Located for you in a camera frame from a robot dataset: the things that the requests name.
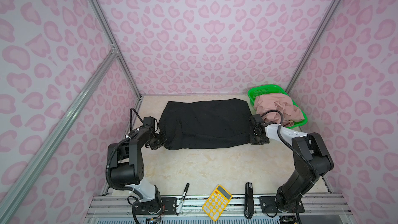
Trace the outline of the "black shirt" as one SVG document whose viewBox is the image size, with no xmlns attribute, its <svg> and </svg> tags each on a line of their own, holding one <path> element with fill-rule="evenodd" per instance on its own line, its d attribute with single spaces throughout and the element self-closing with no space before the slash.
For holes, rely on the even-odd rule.
<svg viewBox="0 0 398 224">
<path fill-rule="evenodd" d="M 251 111 L 240 99 L 169 101 L 159 120 L 164 147 L 179 149 L 217 149 L 250 142 Z"/>
</svg>

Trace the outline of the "pink garment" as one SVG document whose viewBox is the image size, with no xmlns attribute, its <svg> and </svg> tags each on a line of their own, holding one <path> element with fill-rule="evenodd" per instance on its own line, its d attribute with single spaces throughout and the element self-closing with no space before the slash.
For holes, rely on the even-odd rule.
<svg viewBox="0 0 398 224">
<path fill-rule="evenodd" d="M 254 109 L 265 122 L 282 123 L 290 128 L 305 120 L 302 111 L 283 93 L 263 94 L 254 101 Z"/>
</svg>

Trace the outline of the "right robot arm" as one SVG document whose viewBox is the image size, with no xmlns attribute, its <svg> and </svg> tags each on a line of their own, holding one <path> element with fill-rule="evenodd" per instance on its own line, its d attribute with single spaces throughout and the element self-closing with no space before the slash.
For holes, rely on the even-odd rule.
<svg viewBox="0 0 398 224">
<path fill-rule="evenodd" d="M 257 123 L 251 127 L 249 137 L 252 145 L 263 145 L 273 139 L 292 151 L 292 175 L 278 188 L 274 202 L 264 204 L 264 209 L 275 215 L 290 211 L 298 213 L 303 196 L 316 185 L 320 177 L 334 168 L 331 155 L 318 133 L 297 132 L 280 124 Z"/>
</svg>

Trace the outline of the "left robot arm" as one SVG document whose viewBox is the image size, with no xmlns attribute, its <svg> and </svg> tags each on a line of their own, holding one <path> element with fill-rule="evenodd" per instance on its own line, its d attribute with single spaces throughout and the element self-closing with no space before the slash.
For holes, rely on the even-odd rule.
<svg viewBox="0 0 398 224">
<path fill-rule="evenodd" d="M 158 188 L 144 178 L 142 148 L 157 150 L 164 145 L 165 138 L 156 129 L 157 120 L 145 117 L 141 127 L 132 130 L 119 143 L 110 144 L 105 169 L 109 187 L 137 195 L 136 204 L 150 214 L 161 211 L 162 200 Z"/>
</svg>

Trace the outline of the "green plastic laundry basket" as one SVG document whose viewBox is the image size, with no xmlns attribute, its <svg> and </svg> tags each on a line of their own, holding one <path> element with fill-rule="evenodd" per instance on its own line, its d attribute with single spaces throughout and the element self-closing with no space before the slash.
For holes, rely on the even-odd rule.
<svg viewBox="0 0 398 224">
<path fill-rule="evenodd" d="M 282 87 L 275 85 L 275 84 L 268 84 L 268 85 L 263 85 L 259 87 L 254 87 L 248 90 L 247 95 L 250 99 L 250 103 L 252 106 L 254 106 L 255 99 L 257 96 L 263 95 L 263 94 L 274 94 L 274 93 L 282 93 L 285 95 L 289 95 Z M 301 127 L 307 124 L 308 118 L 307 115 L 302 111 L 304 120 L 295 122 L 294 125 L 292 125 L 290 128 L 296 128 L 296 127 Z"/>
</svg>

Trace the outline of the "black marker pen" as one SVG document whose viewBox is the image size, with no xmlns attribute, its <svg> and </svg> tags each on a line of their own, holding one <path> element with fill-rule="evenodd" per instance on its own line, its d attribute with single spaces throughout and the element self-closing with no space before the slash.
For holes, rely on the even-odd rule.
<svg viewBox="0 0 398 224">
<path fill-rule="evenodd" d="M 183 203 L 184 203 L 184 201 L 186 199 L 189 187 L 190 187 L 190 184 L 186 183 L 186 186 L 184 188 L 184 191 L 183 191 L 183 194 L 181 196 L 180 202 L 178 204 L 178 208 L 177 208 L 176 213 L 175 213 L 176 216 L 178 216 L 181 213 L 182 206 L 183 206 Z"/>
</svg>

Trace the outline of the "black stapler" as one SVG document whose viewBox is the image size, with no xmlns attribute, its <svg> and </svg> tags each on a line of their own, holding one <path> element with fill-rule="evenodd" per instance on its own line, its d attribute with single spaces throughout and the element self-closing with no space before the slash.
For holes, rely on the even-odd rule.
<svg viewBox="0 0 398 224">
<path fill-rule="evenodd" d="M 245 203 L 244 216 L 246 219 L 252 219 L 255 213 L 253 185 L 250 182 L 245 184 Z"/>
</svg>

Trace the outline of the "yellow calculator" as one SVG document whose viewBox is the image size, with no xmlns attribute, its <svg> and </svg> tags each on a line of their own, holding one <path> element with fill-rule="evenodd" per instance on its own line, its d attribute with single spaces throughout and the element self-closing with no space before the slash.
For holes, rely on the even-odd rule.
<svg viewBox="0 0 398 224">
<path fill-rule="evenodd" d="M 232 198 L 229 191 L 222 185 L 218 185 L 203 204 L 202 210 L 212 221 L 216 222 Z"/>
</svg>

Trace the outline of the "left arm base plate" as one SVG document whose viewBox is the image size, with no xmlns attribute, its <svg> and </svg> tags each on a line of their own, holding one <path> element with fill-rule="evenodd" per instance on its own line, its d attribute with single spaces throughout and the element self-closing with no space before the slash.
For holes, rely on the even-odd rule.
<svg viewBox="0 0 398 224">
<path fill-rule="evenodd" d="M 132 212 L 136 215 L 175 215 L 177 209 L 177 198 L 161 197 L 159 209 L 150 207 L 148 204 L 139 203 L 138 206 L 132 207 Z"/>
</svg>

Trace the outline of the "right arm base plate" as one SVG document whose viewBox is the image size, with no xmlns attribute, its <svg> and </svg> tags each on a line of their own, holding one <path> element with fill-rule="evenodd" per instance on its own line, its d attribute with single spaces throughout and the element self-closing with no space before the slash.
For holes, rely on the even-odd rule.
<svg viewBox="0 0 398 224">
<path fill-rule="evenodd" d="M 259 201 L 263 214 L 294 214 L 297 211 L 299 214 L 305 213 L 305 208 L 302 201 L 299 202 L 298 207 L 294 205 L 293 207 L 289 208 L 289 210 L 284 211 L 281 211 L 276 206 L 276 196 L 260 196 Z"/>
</svg>

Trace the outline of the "aluminium mounting rail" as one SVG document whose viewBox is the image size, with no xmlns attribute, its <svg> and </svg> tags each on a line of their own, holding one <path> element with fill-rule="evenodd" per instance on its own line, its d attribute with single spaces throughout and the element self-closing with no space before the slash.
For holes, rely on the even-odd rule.
<svg viewBox="0 0 398 224">
<path fill-rule="evenodd" d="M 255 213 L 252 219 L 244 217 L 244 195 L 235 195 L 221 217 L 219 224 L 292 224 L 294 214 L 278 214 L 271 218 L 263 214 L 259 197 L 254 196 Z M 162 215 L 162 224 L 211 224 L 213 221 L 204 213 L 202 206 L 207 195 L 187 196 L 181 213 L 176 215 Z M 341 194 L 308 193 L 302 198 L 305 213 L 300 214 L 304 224 L 354 224 L 353 213 Z M 94 197 L 88 213 L 84 219 L 85 224 L 132 224 L 131 206 L 126 196 L 100 196 Z"/>
</svg>

